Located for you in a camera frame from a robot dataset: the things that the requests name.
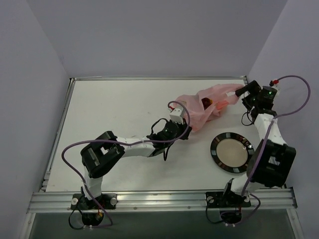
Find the pink floral plastic bag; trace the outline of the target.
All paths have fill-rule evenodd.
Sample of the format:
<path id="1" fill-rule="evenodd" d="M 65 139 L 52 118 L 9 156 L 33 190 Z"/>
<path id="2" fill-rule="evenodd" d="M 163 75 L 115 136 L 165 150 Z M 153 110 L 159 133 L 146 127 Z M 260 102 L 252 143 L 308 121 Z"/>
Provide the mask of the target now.
<path id="1" fill-rule="evenodd" d="M 239 97 L 235 95 L 235 91 L 243 87 L 241 84 L 218 84 L 200 90 L 195 95 L 181 95 L 176 101 L 187 108 L 190 117 L 187 114 L 184 116 L 190 121 L 192 131 L 196 132 L 208 121 L 220 117 L 228 105 L 236 104 Z"/>

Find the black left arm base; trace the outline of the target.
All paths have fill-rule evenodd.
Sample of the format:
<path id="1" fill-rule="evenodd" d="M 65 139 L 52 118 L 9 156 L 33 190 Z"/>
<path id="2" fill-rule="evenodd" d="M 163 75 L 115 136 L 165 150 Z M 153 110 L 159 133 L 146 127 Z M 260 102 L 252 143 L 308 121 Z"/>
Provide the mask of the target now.
<path id="1" fill-rule="evenodd" d="M 73 230 L 82 230 L 85 227 L 89 228 L 102 228 L 102 227 L 109 227 L 113 225 L 113 220 L 109 215 L 107 215 L 110 224 L 109 225 L 101 225 L 105 213 L 102 210 L 115 210 L 117 200 L 117 194 L 115 193 L 107 193 L 101 196 L 98 196 L 95 199 L 101 206 L 99 207 L 96 202 L 92 199 L 89 200 L 85 197 L 84 190 L 81 189 L 80 194 L 74 194 L 72 196 L 70 210 L 71 213 L 68 218 L 68 223 L 71 229 Z M 81 215 L 82 224 L 79 226 L 72 225 L 71 217 L 75 212 L 79 212 Z"/>

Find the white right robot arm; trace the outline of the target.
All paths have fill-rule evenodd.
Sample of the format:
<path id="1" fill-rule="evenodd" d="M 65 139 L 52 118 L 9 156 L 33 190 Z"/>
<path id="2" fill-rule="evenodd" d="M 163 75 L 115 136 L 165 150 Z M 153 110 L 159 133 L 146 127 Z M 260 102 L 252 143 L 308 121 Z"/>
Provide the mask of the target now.
<path id="1" fill-rule="evenodd" d="M 260 143 L 249 160 L 244 175 L 231 179 L 221 193 L 226 205 L 244 201 L 250 192 L 263 187 L 282 187 L 296 156 L 296 149 L 287 145 L 278 127 L 278 115 L 272 109 L 277 89 L 261 87 L 256 81 L 236 90 L 242 103 L 249 111 L 253 125 L 258 131 Z"/>

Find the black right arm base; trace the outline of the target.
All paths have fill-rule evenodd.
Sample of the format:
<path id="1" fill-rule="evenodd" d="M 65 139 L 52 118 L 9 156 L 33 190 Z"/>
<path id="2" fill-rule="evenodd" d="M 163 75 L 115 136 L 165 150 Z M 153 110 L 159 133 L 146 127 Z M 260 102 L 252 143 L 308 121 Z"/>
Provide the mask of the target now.
<path id="1" fill-rule="evenodd" d="M 211 224 L 233 225 L 242 220 L 242 209 L 251 207 L 248 196 L 241 197 L 231 191 L 232 179 L 226 184 L 223 192 L 206 192 L 205 215 Z M 219 211 L 220 219 L 212 221 L 208 215 L 208 209 L 223 209 Z"/>

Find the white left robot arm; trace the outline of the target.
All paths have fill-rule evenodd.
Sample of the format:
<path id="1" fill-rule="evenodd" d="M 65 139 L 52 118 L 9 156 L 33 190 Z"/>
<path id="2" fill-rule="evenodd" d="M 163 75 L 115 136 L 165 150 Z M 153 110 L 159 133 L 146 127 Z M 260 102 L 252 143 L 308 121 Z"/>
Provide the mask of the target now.
<path id="1" fill-rule="evenodd" d="M 187 140 L 192 130 L 186 120 L 176 123 L 167 120 L 164 128 L 154 133 L 151 131 L 141 139 L 121 138 L 106 131 L 98 139 L 110 140 L 109 142 L 93 142 L 84 147 L 80 154 L 85 171 L 85 186 L 82 187 L 83 204 L 89 209 L 100 205 L 102 195 L 103 176 L 123 157 L 143 156 L 154 157 L 159 154 L 167 159 L 167 153 L 176 138 Z"/>

